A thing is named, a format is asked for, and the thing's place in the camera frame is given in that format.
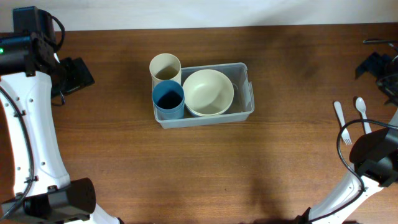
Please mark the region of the cream cup back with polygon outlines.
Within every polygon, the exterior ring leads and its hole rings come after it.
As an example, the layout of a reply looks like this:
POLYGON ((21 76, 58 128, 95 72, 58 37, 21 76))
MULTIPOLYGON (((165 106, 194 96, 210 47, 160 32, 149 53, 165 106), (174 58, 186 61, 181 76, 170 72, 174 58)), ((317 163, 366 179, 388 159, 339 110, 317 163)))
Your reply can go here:
POLYGON ((168 53, 156 55, 149 64, 149 71, 152 77, 152 87, 160 82, 173 80, 179 84, 182 82, 182 66, 180 60, 168 53))

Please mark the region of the cream bowl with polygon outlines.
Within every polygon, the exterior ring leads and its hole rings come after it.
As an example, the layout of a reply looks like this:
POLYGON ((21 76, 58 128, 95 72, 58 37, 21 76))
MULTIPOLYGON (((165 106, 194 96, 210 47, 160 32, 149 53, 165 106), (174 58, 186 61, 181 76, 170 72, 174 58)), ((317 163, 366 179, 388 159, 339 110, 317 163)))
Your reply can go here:
POLYGON ((232 105, 234 87, 231 80, 217 70, 203 69, 192 73, 183 83, 185 106, 191 109, 214 105, 226 108, 232 105))
POLYGON ((191 109, 188 106, 186 106, 186 108, 193 117, 205 117, 225 114, 231 108, 231 106, 228 106, 226 108, 217 108, 214 105, 208 105, 206 107, 197 109, 191 109))

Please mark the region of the blue cup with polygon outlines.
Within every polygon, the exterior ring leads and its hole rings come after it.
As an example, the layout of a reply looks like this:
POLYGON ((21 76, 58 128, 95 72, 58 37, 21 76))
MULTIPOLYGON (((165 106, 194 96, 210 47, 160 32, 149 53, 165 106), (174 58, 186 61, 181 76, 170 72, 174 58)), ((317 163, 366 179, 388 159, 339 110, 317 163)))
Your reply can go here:
POLYGON ((152 91, 152 101, 160 120, 184 117, 185 95, 182 86, 173 80, 164 80, 152 91))

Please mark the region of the white plastic spoon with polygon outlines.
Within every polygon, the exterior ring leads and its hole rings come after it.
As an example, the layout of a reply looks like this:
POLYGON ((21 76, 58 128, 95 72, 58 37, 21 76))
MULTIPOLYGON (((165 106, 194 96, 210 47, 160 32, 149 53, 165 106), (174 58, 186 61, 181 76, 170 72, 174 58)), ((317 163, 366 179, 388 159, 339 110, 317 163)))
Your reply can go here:
MULTIPOLYGON (((358 112, 360 113, 362 119, 367 119, 366 104, 361 97, 357 97, 357 99, 355 101, 355 107, 358 110, 358 112)), ((367 122, 363 122, 363 128, 364 128, 365 134, 369 134, 372 132, 371 127, 370 127, 369 123, 367 123, 367 122)))

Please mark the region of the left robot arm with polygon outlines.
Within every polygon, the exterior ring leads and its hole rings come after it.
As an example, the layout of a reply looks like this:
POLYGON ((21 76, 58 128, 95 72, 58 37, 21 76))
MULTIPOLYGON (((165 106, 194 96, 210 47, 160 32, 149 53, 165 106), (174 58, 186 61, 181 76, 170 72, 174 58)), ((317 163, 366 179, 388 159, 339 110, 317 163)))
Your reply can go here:
POLYGON ((14 31, 1 39, 1 106, 14 157, 14 197, 3 219, 19 223, 120 223, 96 202, 88 178, 71 180, 58 148, 52 99, 94 84, 81 58, 59 59, 59 20, 37 7, 12 12, 14 31))

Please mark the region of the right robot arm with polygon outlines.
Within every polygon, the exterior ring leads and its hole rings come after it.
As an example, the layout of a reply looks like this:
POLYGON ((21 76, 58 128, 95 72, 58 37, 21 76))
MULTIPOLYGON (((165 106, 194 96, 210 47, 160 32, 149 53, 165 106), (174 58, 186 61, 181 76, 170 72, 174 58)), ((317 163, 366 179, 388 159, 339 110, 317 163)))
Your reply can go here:
POLYGON ((397 182, 397 116, 389 123, 367 119, 341 121, 337 140, 348 126, 363 124, 365 134, 354 143, 349 159, 341 148, 337 153, 347 173, 319 204, 308 208, 295 223, 345 223, 346 219, 370 196, 397 182))

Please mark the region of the white plastic fork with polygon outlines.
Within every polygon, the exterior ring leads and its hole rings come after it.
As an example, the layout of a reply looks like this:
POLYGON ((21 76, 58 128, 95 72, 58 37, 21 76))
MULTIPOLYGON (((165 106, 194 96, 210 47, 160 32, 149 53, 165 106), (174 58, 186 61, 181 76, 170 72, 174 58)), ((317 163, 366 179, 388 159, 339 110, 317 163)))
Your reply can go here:
MULTIPOLYGON (((338 120, 340 122, 340 125, 341 125, 341 127, 343 127, 346 123, 345 123, 345 118, 344 118, 343 110, 342 110, 342 107, 341 107, 341 103, 339 101, 334 101, 333 102, 333 106, 334 106, 336 115, 338 117, 338 120)), ((341 134, 341 137, 343 139, 343 142, 346 145, 351 145, 352 144, 352 141, 351 141, 351 138, 350 138, 350 135, 349 135, 349 132, 348 132, 347 129, 343 130, 343 132, 341 134)))

